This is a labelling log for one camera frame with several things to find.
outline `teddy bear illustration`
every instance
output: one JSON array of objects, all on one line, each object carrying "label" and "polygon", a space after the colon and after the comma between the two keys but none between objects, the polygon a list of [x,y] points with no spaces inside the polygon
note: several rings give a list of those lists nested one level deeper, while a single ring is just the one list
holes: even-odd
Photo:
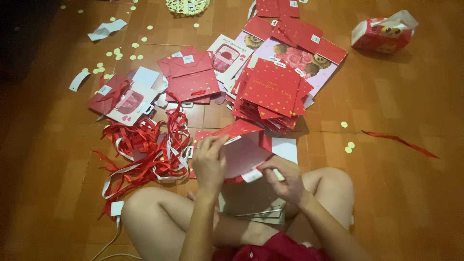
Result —
[{"label": "teddy bear illustration", "polygon": [[247,34],[245,36],[244,42],[245,42],[246,47],[251,48],[253,50],[258,49],[264,43],[263,40],[251,34]]}]

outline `leg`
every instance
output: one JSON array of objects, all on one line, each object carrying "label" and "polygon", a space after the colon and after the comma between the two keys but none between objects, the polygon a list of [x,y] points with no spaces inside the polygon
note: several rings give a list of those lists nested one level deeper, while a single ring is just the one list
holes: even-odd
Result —
[{"label": "leg", "polygon": [[[122,209],[122,221],[144,260],[178,260],[193,202],[160,188],[143,188]],[[263,245],[278,230],[258,222],[214,216],[215,246]]]},{"label": "leg", "polygon": [[[335,168],[322,168],[303,175],[305,188],[314,194],[319,203],[346,229],[352,220],[354,203],[353,183],[345,172]],[[306,217],[300,213],[286,230],[286,234],[298,243],[320,248]]]}]

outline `red shorts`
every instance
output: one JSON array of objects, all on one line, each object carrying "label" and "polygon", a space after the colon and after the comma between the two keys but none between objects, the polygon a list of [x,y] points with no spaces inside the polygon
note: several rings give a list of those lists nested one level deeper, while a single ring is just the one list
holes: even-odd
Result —
[{"label": "red shorts", "polygon": [[245,245],[240,248],[218,248],[213,261],[329,261],[321,250],[299,245],[285,232],[271,237],[262,247]]}]

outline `brown tile floor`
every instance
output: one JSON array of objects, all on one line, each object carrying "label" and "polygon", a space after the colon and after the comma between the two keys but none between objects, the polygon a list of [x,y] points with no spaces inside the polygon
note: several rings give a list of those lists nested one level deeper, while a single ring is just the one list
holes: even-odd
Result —
[{"label": "brown tile floor", "polygon": [[[92,75],[75,93],[68,90],[74,76],[98,62],[107,72],[125,74],[139,66],[159,71],[156,60],[184,46],[205,50],[221,33],[236,37],[252,0],[212,0],[202,16],[182,19],[174,19],[163,2],[139,0],[130,11],[129,0],[65,1],[67,8],[57,11],[24,83],[2,86],[8,95],[1,105],[2,260],[85,261],[115,233],[108,218],[97,221],[108,173],[98,169],[103,163],[90,149],[116,155],[109,140],[99,139],[105,122],[95,123],[97,115],[87,109],[98,79]],[[463,3],[312,0],[300,7],[302,20],[350,51],[295,131],[286,135],[297,139],[302,170],[331,166],[352,177],[352,231],[376,260],[464,260]],[[401,9],[420,23],[405,50],[381,56],[350,48],[350,32],[360,20]],[[110,17],[128,25],[90,42],[86,33]],[[148,41],[142,43],[141,37]],[[133,42],[140,47],[130,47]],[[117,47],[121,60],[105,56]],[[145,58],[130,60],[132,54]],[[195,105],[187,116],[192,130],[232,121],[225,104]],[[164,117],[158,109],[154,118]],[[341,121],[348,127],[342,128]],[[442,159],[360,130],[399,135]],[[349,141],[356,145],[351,154],[344,151]],[[195,181],[174,185],[164,187],[181,195],[196,189]],[[104,255],[118,252],[136,253],[124,229]]]}]

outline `barcode label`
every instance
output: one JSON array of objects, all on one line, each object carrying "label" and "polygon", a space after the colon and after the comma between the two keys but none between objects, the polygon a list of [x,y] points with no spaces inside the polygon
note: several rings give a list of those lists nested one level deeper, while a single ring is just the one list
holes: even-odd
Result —
[{"label": "barcode label", "polygon": [[105,96],[105,95],[108,94],[108,92],[111,91],[111,89],[112,88],[109,87],[108,85],[103,85],[103,87],[100,90],[98,90],[97,92],[100,93],[101,95]]}]

